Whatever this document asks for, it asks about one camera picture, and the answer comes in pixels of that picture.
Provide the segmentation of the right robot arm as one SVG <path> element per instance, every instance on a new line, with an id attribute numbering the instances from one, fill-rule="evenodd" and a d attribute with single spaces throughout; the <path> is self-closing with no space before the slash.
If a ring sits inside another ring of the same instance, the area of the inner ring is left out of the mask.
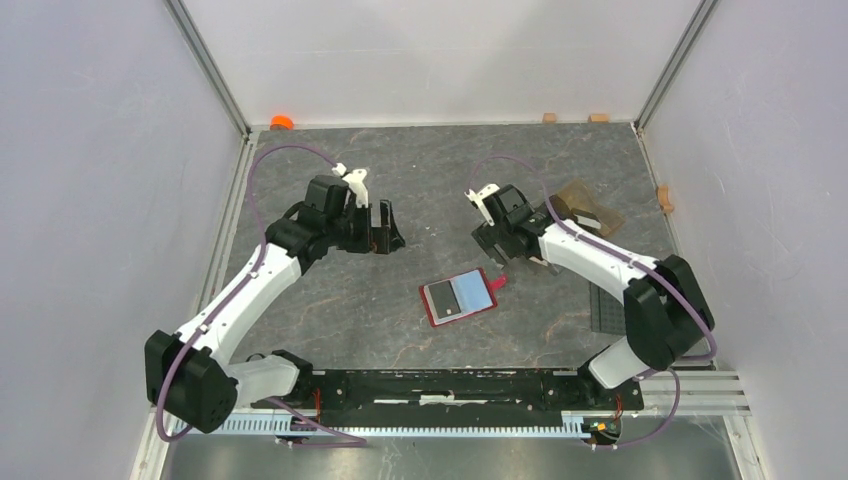
<path id="1" fill-rule="evenodd" d="M 468 189 L 465 196 L 483 217 L 472 236 L 497 265 L 521 258 L 569 270 L 623 307 L 623 338 L 580 368 L 577 392 L 585 405 L 606 406 L 618 386 L 669 369 L 700 341 L 709 350 L 699 360 L 714 357 L 715 321 L 682 257 L 657 259 L 616 246 L 561 218 L 549 201 L 532 206 L 511 184 Z"/>

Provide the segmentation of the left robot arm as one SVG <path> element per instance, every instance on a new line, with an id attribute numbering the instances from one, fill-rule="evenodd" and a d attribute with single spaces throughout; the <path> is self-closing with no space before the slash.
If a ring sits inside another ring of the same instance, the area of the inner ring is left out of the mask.
<path id="1" fill-rule="evenodd" d="M 368 172 L 335 168 L 308 184 L 302 201 L 261 232 L 260 243 L 238 275 L 175 333 L 155 331 L 144 345 L 146 389 L 157 430 L 170 414 L 202 433 L 218 429 L 237 408 L 269 397 L 306 405 L 314 381 L 306 364 L 285 354 L 233 362 L 243 337 L 267 308 L 331 249 L 354 254 L 392 253 L 405 244 L 392 204 L 381 200 L 372 218 Z"/>

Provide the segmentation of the black credit card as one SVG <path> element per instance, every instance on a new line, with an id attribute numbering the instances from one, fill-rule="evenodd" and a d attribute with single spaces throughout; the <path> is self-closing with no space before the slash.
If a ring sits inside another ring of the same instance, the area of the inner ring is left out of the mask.
<path id="1" fill-rule="evenodd" d="M 422 295 L 432 325 L 446 324 L 461 316 L 462 309 L 450 280 L 424 285 Z"/>

